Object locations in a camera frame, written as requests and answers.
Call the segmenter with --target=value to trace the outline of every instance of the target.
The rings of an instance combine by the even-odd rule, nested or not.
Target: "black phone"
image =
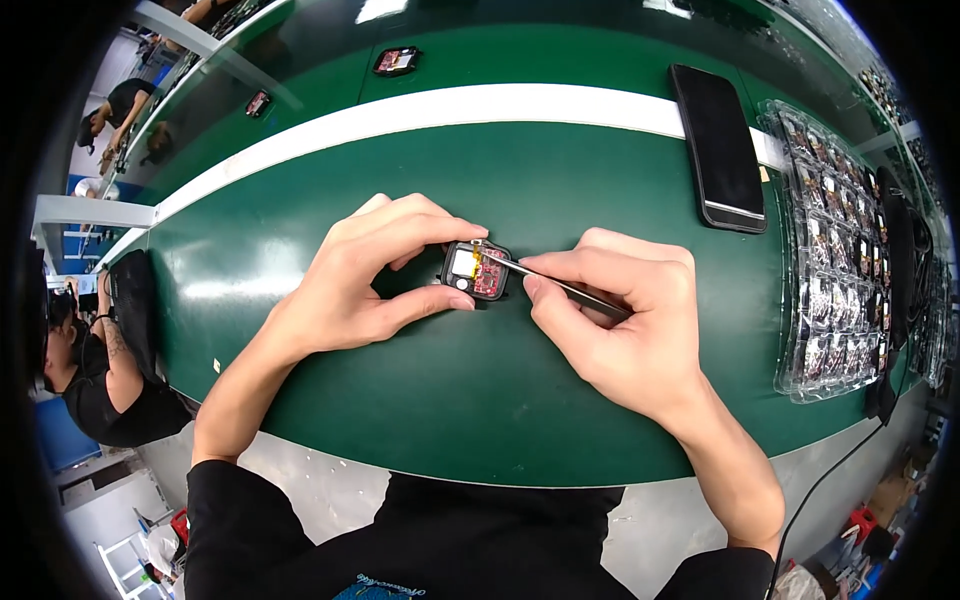
[[[700,218],[712,228],[764,232],[760,170],[736,89],[693,67],[671,64],[668,70],[684,122]]]

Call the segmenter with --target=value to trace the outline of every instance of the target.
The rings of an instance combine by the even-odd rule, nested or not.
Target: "green workbench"
[[[398,44],[424,49],[418,72],[395,80],[370,75],[371,57]],[[568,60],[557,60],[553,49],[561,46]],[[465,68],[464,56],[478,48],[492,50]],[[254,121],[243,114],[244,98],[180,147],[139,201],[156,204],[260,139],[357,104],[514,82],[672,99],[671,62],[730,79],[752,126],[758,102],[782,98],[854,143],[878,132],[864,107],[816,109],[820,100],[838,106],[835,94],[798,100],[749,64],[734,66],[662,39],[570,25],[483,25],[390,37],[281,80],[304,101],[299,110],[275,103]],[[196,78],[174,93],[188,96],[203,83]],[[174,100],[164,118],[189,109],[190,102]],[[682,140],[560,123],[458,125],[282,162],[188,206],[131,249],[149,249],[156,267],[169,380],[203,399],[218,376],[214,359],[225,368],[250,340],[279,298],[277,283],[302,274],[327,229],[377,192],[395,198],[421,192],[487,226],[491,239],[517,256],[571,248],[592,226],[678,244],[697,260],[703,369],[774,456],[857,422],[863,402],[859,392],[797,405],[773,389],[783,330],[779,185],[764,184],[765,234],[704,228]],[[430,283],[442,260],[439,250],[428,249],[401,272],[384,273],[374,288],[389,297]],[[280,391],[263,429],[358,462],[453,480],[576,487],[692,474],[669,435],[576,376],[530,320],[517,277],[508,293],[485,310],[410,325],[386,343],[308,358]]]

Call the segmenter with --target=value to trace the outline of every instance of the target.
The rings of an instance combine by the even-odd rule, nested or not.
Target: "wrist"
[[[277,368],[293,367],[299,361],[306,358],[310,352],[300,349],[300,344],[296,339],[289,335],[289,327],[282,326],[275,318],[273,312],[267,318],[266,323],[260,327],[250,342],[250,347],[258,354],[262,354],[264,360],[271,366]]]
[[[713,435],[711,432],[720,421],[721,411],[726,410],[707,377],[698,372],[691,385],[681,390],[666,409],[651,418],[681,444],[696,444]]]

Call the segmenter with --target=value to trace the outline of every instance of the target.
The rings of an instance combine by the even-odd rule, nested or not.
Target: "fingernail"
[[[457,298],[450,300],[450,308],[455,308],[457,310],[473,310],[473,300],[458,296]]]
[[[528,275],[523,278],[523,289],[526,290],[530,300],[534,299],[537,290],[540,288],[540,278],[535,275]]]

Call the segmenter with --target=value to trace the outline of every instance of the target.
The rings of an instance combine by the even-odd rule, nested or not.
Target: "red circuit board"
[[[473,278],[473,291],[483,296],[494,297],[496,290],[500,285],[500,278],[503,277],[503,270],[506,269],[500,263],[487,258],[492,254],[497,258],[503,258],[504,253],[493,248],[484,248],[480,252],[480,264],[477,266],[476,276]]]
[[[383,53],[383,60],[376,67],[377,71],[389,71],[394,68],[397,60],[399,59],[400,51],[393,50],[391,52]]]

